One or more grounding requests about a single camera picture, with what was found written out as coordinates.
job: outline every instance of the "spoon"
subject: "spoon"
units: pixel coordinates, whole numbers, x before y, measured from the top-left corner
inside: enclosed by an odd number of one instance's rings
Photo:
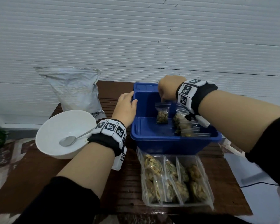
[[[60,144],[61,146],[63,146],[63,147],[70,146],[70,145],[72,145],[73,143],[75,143],[76,140],[77,140],[78,138],[80,138],[80,137],[82,137],[82,136],[84,136],[84,135],[86,135],[86,134],[89,134],[94,128],[92,128],[91,130],[87,131],[86,133],[84,133],[84,134],[82,134],[82,135],[80,135],[80,136],[78,136],[78,137],[75,137],[75,136],[68,136],[68,137],[65,137],[64,139],[61,139],[61,140],[59,141],[59,144]]]

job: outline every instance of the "wooden table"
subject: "wooden table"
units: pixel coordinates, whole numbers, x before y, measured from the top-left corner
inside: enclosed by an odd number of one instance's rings
[[[111,117],[120,94],[130,92],[132,83],[99,81],[99,99],[108,118]],[[62,112],[60,106],[53,115]],[[142,201],[140,164],[135,153],[135,142],[128,136],[128,148],[120,171],[111,170],[101,198],[101,213],[188,214],[212,212],[209,207],[159,208],[147,207]],[[216,213],[252,215],[252,211],[232,171],[217,144],[210,144],[199,152],[215,197]],[[58,160],[30,148],[0,190],[0,214],[21,213],[69,160]]]

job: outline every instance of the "white wall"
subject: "white wall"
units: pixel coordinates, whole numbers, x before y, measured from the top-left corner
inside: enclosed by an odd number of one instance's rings
[[[280,0],[0,0],[0,117],[42,124],[58,101],[33,66],[166,74],[280,105]]]

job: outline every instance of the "right hand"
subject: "right hand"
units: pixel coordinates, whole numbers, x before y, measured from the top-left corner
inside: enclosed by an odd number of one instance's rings
[[[158,90],[161,102],[176,101],[176,90],[187,79],[179,75],[166,75],[159,81]]]

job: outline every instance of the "blue plastic tray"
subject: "blue plastic tray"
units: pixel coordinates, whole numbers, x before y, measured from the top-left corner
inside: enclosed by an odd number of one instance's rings
[[[158,85],[155,83],[135,83],[133,99],[138,99],[137,111],[131,128],[131,138],[137,146],[151,154],[195,155],[210,142],[219,142],[222,135],[213,126],[200,128],[201,133],[211,133],[211,137],[175,136],[172,117],[175,115],[175,103],[169,110],[168,124],[156,124],[155,103],[160,102]]]

